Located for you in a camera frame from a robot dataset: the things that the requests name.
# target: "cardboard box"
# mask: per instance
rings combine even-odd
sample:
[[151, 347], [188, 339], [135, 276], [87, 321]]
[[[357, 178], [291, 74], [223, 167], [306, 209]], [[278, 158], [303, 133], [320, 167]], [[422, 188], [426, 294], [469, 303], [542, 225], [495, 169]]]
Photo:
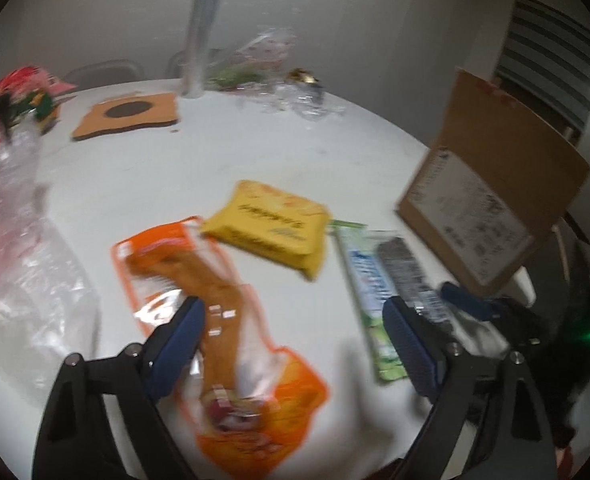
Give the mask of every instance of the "cardboard box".
[[548, 123], [460, 71], [398, 214], [471, 292], [497, 292], [548, 237], [588, 163]]

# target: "blue gripper pad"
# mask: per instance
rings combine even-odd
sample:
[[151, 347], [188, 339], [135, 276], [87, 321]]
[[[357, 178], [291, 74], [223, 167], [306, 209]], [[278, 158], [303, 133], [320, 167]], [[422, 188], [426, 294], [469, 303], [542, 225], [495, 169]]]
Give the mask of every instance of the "blue gripper pad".
[[444, 282], [441, 285], [440, 296], [442, 300], [463, 310], [479, 321], [490, 321], [494, 317], [494, 310], [489, 301], [471, 294], [465, 288], [454, 285], [454, 283]]
[[438, 364], [431, 358], [392, 298], [384, 303], [382, 317], [384, 330], [389, 334], [415, 390], [422, 397], [435, 402], [443, 381]]
[[[160, 329], [170, 328], [168, 325], [176, 324], [174, 330], [167, 335], [168, 340], [153, 359], [152, 368], [144, 379], [144, 392], [153, 403], [171, 394], [180, 373], [195, 355], [201, 333], [204, 330], [205, 312], [203, 301], [192, 301], [192, 306], [188, 308], [186, 313], [182, 312], [182, 308], [184, 308], [184, 304], [175, 314], [175, 316], [178, 316], [178, 314], [183, 315], [179, 323], [173, 323], [174, 321], [177, 322], [173, 318], [168, 324], [155, 329], [155, 332], [157, 332]], [[149, 366], [149, 361], [146, 359], [146, 353], [144, 355], [145, 362], [143, 362], [142, 366], [146, 368]]]

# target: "printed label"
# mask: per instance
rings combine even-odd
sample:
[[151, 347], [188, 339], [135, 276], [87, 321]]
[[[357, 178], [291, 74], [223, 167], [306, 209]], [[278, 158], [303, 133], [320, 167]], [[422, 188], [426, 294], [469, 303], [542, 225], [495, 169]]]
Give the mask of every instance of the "printed label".
[[409, 194], [409, 201], [488, 285], [533, 241], [526, 226], [482, 178], [442, 148]]
[[364, 307], [371, 316], [381, 316], [384, 302], [395, 296], [395, 288], [390, 285], [375, 258], [361, 251], [349, 251], [351, 271], [357, 280], [357, 287], [363, 292]]

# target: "orange snack bag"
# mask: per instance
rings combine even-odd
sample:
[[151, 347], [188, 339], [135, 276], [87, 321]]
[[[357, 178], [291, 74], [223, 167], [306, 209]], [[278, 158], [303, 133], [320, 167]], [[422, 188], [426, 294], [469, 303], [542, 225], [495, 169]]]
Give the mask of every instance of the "orange snack bag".
[[115, 244], [114, 263], [146, 335], [188, 295], [205, 304], [200, 351], [175, 398], [201, 451], [235, 480], [264, 478], [306, 437], [328, 397], [293, 351], [270, 340], [257, 298], [201, 219], [157, 226]]

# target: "window blinds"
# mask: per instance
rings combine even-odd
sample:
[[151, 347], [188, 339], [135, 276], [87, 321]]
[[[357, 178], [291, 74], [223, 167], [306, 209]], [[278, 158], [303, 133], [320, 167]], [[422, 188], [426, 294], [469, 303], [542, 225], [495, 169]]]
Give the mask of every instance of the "window blinds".
[[537, 0], [515, 0], [496, 73], [579, 131], [590, 114], [590, 30]]

